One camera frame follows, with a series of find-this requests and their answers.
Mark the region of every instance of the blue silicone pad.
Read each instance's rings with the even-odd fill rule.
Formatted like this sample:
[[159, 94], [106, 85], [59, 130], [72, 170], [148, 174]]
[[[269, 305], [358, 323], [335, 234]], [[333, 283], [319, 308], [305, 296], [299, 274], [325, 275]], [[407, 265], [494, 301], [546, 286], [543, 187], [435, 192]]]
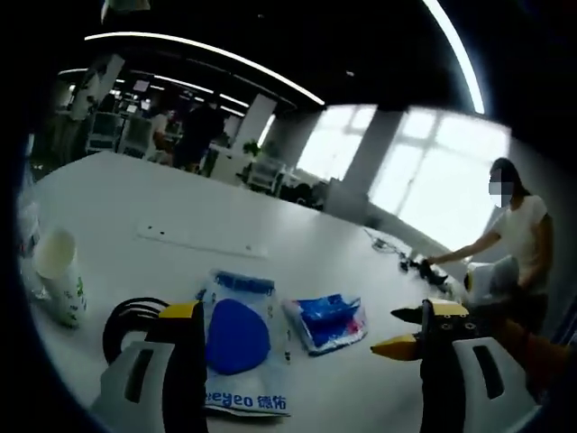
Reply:
[[270, 351], [269, 330], [261, 316], [241, 302], [215, 305], [206, 339], [206, 363], [220, 374], [238, 374], [264, 362]]

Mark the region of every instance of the desk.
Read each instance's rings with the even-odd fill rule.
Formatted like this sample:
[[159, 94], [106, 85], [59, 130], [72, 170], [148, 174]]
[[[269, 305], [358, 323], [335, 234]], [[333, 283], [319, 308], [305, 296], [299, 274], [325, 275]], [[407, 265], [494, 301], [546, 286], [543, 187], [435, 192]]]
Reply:
[[[275, 426], [210, 419], [218, 432], [416, 432], [422, 398], [419, 363], [373, 355], [370, 346], [419, 327], [389, 314], [420, 305], [428, 286], [398, 270], [398, 257], [378, 253], [361, 227], [315, 210], [229, 187], [180, 170], [111, 152], [66, 165], [37, 185], [41, 221], [66, 227], [78, 241], [88, 316], [76, 331], [37, 310], [33, 316], [62, 380], [88, 406], [106, 368], [101, 337], [119, 302], [153, 296], [190, 300], [213, 268], [273, 279], [280, 298], [357, 294], [369, 334], [360, 343], [318, 358], [295, 341], [288, 391], [292, 417]], [[254, 259], [141, 239], [143, 220], [214, 235], [250, 237], [268, 257]], [[396, 244], [408, 251], [400, 241]]]

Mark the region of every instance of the bright window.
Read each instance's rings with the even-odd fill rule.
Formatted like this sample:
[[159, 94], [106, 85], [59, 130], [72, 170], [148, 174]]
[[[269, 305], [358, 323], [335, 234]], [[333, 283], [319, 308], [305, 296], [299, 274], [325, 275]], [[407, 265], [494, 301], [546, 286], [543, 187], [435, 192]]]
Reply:
[[297, 167], [318, 178], [342, 180], [376, 106], [330, 106], [321, 114]]
[[449, 249], [473, 242], [494, 205], [489, 169], [507, 156], [509, 129], [474, 117], [414, 108], [403, 118], [370, 197]]

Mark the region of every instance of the paper cup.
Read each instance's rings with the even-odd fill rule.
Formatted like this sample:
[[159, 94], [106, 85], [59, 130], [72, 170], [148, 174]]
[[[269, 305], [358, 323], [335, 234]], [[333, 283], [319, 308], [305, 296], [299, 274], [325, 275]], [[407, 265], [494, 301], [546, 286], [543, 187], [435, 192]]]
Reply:
[[56, 319], [68, 327], [78, 327], [86, 315], [87, 299], [78, 271], [74, 236], [56, 229], [41, 237], [32, 265], [50, 295]]

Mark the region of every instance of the black cable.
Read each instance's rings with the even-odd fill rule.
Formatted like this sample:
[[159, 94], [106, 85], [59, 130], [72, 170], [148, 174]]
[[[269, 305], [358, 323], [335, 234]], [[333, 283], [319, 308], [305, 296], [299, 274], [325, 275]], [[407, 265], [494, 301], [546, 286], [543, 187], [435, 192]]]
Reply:
[[147, 332], [158, 318], [160, 310], [139, 302], [149, 302], [166, 308], [169, 304], [156, 298], [133, 298], [121, 302], [110, 313], [102, 333], [102, 349], [111, 364], [122, 352], [122, 342], [132, 331]]

